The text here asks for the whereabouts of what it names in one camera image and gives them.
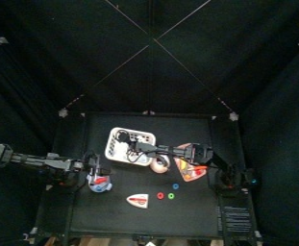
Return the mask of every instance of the white tray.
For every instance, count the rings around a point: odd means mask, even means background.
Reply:
[[[119,143],[116,141],[116,137],[119,135],[117,131],[125,131],[127,133],[129,133],[129,138],[132,141],[137,139],[139,141],[143,141],[144,143],[155,145],[154,134],[124,129],[120,127],[115,127],[111,130],[111,134],[109,134],[109,138],[107,142],[107,147],[105,147],[105,152],[104,152],[105,158],[108,160],[116,160],[116,161],[121,161],[125,163],[148,166],[151,164],[152,158],[148,158],[145,154],[140,153],[139,155],[128,155],[128,158],[127,158],[128,146],[127,146],[127,143]]]

